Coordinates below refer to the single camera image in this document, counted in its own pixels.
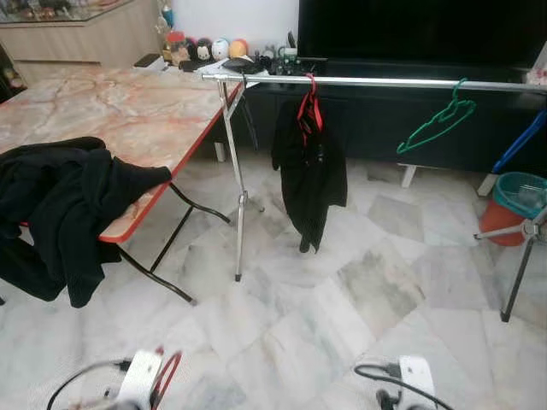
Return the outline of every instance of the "garment on hanger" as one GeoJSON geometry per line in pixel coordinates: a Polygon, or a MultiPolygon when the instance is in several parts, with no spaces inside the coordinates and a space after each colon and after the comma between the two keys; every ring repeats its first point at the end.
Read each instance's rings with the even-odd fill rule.
{"type": "Polygon", "coordinates": [[[282,106],[272,147],[273,169],[281,168],[285,208],[302,235],[301,252],[310,244],[319,249],[328,207],[345,207],[348,192],[344,152],[329,137],[328,124],[316,98],[309,100],[310,93],[301,104],[282,106]]]}
{"type": "Polygon", "coordinates": [[[119,261],[97,240],[147,190],[171,179],[168,168],[112,158],[98,138],[26,145],[0,155],[0,278],[51,301],[67,286],[83,307],[119,261]],[[28,222],[34,245],[19,239],[28,222]]]}

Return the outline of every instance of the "black cable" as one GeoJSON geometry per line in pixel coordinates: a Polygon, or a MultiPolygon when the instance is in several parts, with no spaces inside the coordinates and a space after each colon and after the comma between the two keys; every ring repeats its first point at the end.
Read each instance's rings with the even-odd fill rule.
{"type": "Polygon", "coordinates": [[[365,373],[365,372],[361,371],[362,368],[370,368],[370,366],[376,366],[376,365],[359,365],[356,368],[354,368],[353,371],[355,373],[357,373],[359,376],[363,376],[364,378],[370,378],[370,379],[376,380],[376,381],[379,380],[381,382],[388,382],[388,383],[398,384],[399,386],[404,387],[405,389],[414,391],[418,395],[423,395],[428,400],[431,400],[434,403],[438,404],[439,406],[444,407],[446,410],[454,410],[452,407],[450,407],[448,404],[446,404],[444,401],[438,399],[434,395],[430,395],[429,393],[427,393],[427,392],[425,392],[421,389],[418,389],[417,387],[414,387],[410,384],[406,384],[403,380],[399,380],[398,378],[388,378],[386,376],[379,376],[379,375],[376,375],[376,374],[365,373]]]}
{"type": "Polygon", "coordinates": [[[90,372],[91,370],[98,369],[100,367],[118,367],[122,372],[127,372],[127,369],[129,368],[129,365],[131,365],[130,360],[109,360],[109,361],[99,361],[98,363],[94,363],[79,372],[75,373],[73,376],[71,376],[65,383],[61,384],[59,388],[51,395],[50,401],[48,401],[48,407],[46,410],[51,410],[53,407],[53,403],[55,402],[55,399],[59,395],[59,393],[62,392],[62,390],[67,387],[69,384],[71,384],[76,378],[79,378],[80,376],[90,372]]]}

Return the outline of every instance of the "chrome pole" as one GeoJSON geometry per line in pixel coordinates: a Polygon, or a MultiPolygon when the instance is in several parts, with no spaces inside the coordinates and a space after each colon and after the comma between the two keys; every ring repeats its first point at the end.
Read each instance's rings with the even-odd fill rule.
{"type": "Polygon", "coordinates": [[[233,173],[236,178],[236,182],[239,185],[239,199],[238,199],[238,245],[237,245],[237,254],[236,254],[236,282],[241,280],[241,260],[243,256],[243,223],[244,223],[244,214],[245,206],[248,200],[248,194],[244,187],[243,176],[241,175],[241,169],[239,167],[238,153],[236,152],[236,144],[233,140],[232,132],[232,123],[230,121],[232,114],[235,110],[233,104],[237,104],[244,92],[244,82],[242,81],[241,87],[243,90],[238,91],[238,98],[233,101],[232,108],[228,106],[229,98],[228,91],[226,88],[226,81],[218,79],[217,84],[219,86],[219,94],[221,95],[222,101],[222,116],[224,117],[224,125],[226,127],[226,136],[228,138],[228,146],[230,147],[230,156],[232,157],[233,173]]]}
{"type": "MultiPolygon", "coordinates": [[[[202,79],[222,82],[258,82],[275,84],[310,84],[308,77],[289,75],[241,75],[241,74],[202,74],[202,79]]],[[[459,80],[445,79],[375,79],[351,77],[314,77],[315,83],[323,85],[348,85],[360,87],[399,87],[399,88],[441,88],[453,89],[459,80]]],[[[534,84],[495,83],[488,81],[465,81],[460,90],[532,92],[547,94],[547,86],[534,84]]]]}

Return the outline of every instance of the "black garment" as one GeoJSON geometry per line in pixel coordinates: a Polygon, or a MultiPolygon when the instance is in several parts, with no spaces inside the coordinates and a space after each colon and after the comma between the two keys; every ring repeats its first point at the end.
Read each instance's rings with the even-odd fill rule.
{"type": "Polygon", "coordinates": [[[304,146],[297,106],[286,102],[279,112],[272,147],[273,169],[281,167],[283,201],[292,224],[302,234],[300,250],[319,249],[330,205],[345,207],[348,183],[345,157],[325,125],[304,146]]]}
{"type": "Polygon", "coordinates": [[[101,263],[119,261],[100,233],[152,187],[166,167],[143,168],[112,159],[98,138],[27,145],[0,155],[0,277],[53,300],[68,287],[83,307],[103,280],[101,263]],[[34,246],[20,240],[29,223],[34,246]]]}

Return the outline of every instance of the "white wall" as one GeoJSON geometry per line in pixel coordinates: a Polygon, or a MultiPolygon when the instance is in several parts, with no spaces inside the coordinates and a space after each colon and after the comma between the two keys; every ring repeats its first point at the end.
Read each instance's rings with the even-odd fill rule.
{"type": "Polygon", "coordinates": [[[198,39],[244,38],[251,49],[285,44],[298,29],[298,0],[173,0],[174,26],[198,39]]]}

